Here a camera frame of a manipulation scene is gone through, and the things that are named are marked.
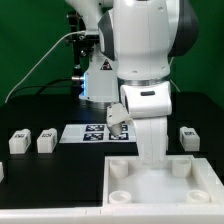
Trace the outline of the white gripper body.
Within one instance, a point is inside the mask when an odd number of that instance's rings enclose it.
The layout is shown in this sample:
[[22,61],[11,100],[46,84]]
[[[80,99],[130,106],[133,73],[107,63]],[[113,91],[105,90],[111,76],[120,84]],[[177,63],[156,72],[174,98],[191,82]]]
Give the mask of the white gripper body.
[[138,154],[143,163],[164,160],[168,146],[167,116],[172,113],[170,83],[120,88],[121,102],[132,119]]

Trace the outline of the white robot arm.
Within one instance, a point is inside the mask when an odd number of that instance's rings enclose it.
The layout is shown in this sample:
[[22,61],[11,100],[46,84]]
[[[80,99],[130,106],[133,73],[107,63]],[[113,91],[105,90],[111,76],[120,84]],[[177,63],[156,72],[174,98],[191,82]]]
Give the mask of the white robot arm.
[[143,162],[163,161],[172,113],[168,59],[186,54],[198,37],[190,0],[65,1],[93,45],[80,100],[107,110],[115,136],[132,123]]

